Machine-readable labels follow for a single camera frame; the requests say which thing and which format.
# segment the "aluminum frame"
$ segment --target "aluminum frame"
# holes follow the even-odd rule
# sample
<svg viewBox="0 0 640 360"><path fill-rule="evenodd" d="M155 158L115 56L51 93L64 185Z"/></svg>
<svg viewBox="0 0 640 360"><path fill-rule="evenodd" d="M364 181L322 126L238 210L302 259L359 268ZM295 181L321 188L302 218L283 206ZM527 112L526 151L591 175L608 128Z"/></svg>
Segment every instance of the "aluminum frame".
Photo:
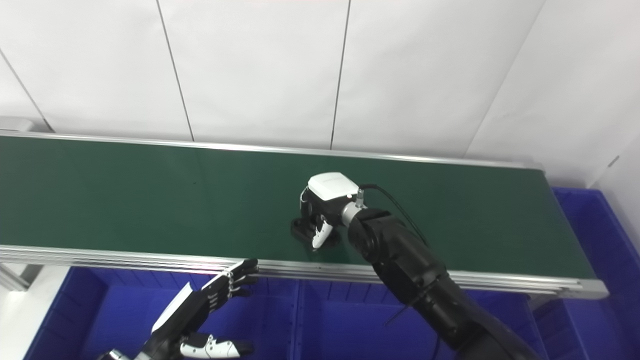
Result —
<svg viewBox="0 0 640 360"><path fill-rule="evenodd" d="M237 263L238 258L167 255L147 252L59 249L0 245L3 261L38 265L89 266L217 274ZM368 265L303 263L297 261L259 260L260 276L293 279L380 283ZM555 295L564 298L602 299L609 292L597 279L574 279L536 275L490 272L449 271L451 279L471 290L509 291Z"/></svg>
<svg viewBox="0 0 640 360"><path fill-rule="evenodd" d="M35 133L35 132L18 132L18 131L0 131L0 136L9 136L16 138L37 138L50 140L75 140L86 142L113 142L113 143L136 143L141 145L160 145L173 147L192 147L196 149L212 149L226 151L253 151L253 152L276 152L280 154L301 154L301 155L320 155L320 156L339 156L347 158L364 158L378 160L396 160L411 161L417 163L439 163L451 165L470 165L481 167L502 167L502 168L531 168L544 170L539 163L523 163L508 161L490 161L490 160L468 160L454 158L438 158L431 156L412 156L399 154L380 154L374 152L357 152L342 150L323 150L323 149L300 149L294 147L271 147L259 145L236 145L230 143L207 143L207 142L190 142L182 140L155 140L141 138L119 138L115 136L88 136L73 134L54 134L54 133Z"/></svg>
<svg viewBox="0 0 640 360"><path fill-rule="evenodd" d="M31 283L6 265L0 264L0 285L9 291L27 291Z"/></svg>

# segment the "black glove-like hand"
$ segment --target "black glove-like hand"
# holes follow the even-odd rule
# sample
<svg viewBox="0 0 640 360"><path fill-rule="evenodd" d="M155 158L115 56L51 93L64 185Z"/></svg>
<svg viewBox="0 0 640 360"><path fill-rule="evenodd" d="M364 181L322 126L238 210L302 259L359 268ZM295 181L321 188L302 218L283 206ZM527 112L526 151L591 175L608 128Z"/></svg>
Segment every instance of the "black glove-like hand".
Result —
<svg viewBox="0 0 640 360"><path fill-rule="evenodd" d="M255 284L258 278L251 275L257 272L258 260L247 259L225 269L202 286L209 299L209 312L218 310L232 297L251 295L251 290L241 286Z"/></svg>

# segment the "blue crate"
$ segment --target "blue crate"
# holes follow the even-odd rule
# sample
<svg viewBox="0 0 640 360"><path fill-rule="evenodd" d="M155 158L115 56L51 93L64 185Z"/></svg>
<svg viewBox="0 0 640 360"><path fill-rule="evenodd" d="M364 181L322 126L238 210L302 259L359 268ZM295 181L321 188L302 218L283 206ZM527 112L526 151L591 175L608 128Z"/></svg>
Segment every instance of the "blue crate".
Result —
<svg viewBox="0 0 640 360"><path fill-rule="evenodd" d="M94 360L112 348L133 358L178 290L210 278L72 268L25 359ZM384 326L402 306L380 284L261 278L252 290L251 297L232 299L201 328L254 341L256 352L247 359L424 359L435 346L434 332L412 309ZM525 295L469 293L546 359ZM74 318L64 321L59 313ZM438 359L453 355L443 345Z"/></svg>
<svg viewBox="0 0 640 360"><path fill-rule="evenodd" d="M554 188L610 296L556 300L535 310L549 358L640 359L640 258L599 190Z"/></svg>

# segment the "robot finger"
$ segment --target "robot finger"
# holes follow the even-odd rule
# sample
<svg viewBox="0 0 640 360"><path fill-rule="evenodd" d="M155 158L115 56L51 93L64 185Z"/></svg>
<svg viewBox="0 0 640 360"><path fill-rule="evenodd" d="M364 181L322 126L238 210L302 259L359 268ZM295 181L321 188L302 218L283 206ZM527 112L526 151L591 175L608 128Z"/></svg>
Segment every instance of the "robot finger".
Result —
<svg viewBox="0 0 640 360"><path fill-rule="evenodd" d="M209 312L212 313L215 310L218 310L222 307L222 305L226 304L229 300L228 297L218 298L214 302L209 303Z"/></svg>
<svg viewBox="0 0 640 360"><path fill-rule="evenodd" d="M249 289L244 288L233 288L231 289L230 297L247 297L250 296L253 292Z"/></svg>
<svg viewBox="0 0 640 360"><path fill-rule="evenodd" d="M180 353L192 359L232 359L253 353L253 343L221 340L213 335L193 333L180 344Z"/></svg>
<svg viewBox="0 0 640 360"><path fill-rule="evenodd" d="M245 259L228 270L234 279L238 279L245 275L251 275L258 272L258 259Z"/></svg>
<svg viewBox="0 0 640 360"><path fill-rule="evenodd" d="M234 280L233 287L238 287L242 285L253 285L258 282L258 278L255 276L245 275L239 278L238 280Z"/></svg>
<svg viewBox="0 0 640 360"><path fill-rule="evenodd" d="M225 286L224 288L218 290L218 292L216 292L215 294L213 294L213 297L216 299L225 299L229 297L229 292L231 291L231 285L230 286Z"/></svg>

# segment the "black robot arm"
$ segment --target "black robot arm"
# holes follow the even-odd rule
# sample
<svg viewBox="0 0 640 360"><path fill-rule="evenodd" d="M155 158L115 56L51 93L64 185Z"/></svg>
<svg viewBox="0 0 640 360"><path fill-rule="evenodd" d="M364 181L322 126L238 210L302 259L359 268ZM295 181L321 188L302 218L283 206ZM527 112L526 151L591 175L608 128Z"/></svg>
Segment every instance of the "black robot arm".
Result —
<svg viewBox="0 0 640 360"><path fill-rule="evenodd" d="M433 251L388 211L357 212L348 237L398 300L412 306L458 359L539 359L453 282Z"/></svg>
<svg viewBox="0 0 640 360"><path fill-rule="evenodd" d="M440 258L400 219L367 208L364 191L346 176L331 172L311 177L300 195L300 213L291 223L292 234L314 250L338 241L335 229L346 226L350 244L396 298L412 306L456 351L457 359L539 359L451 280Z"/></svg>

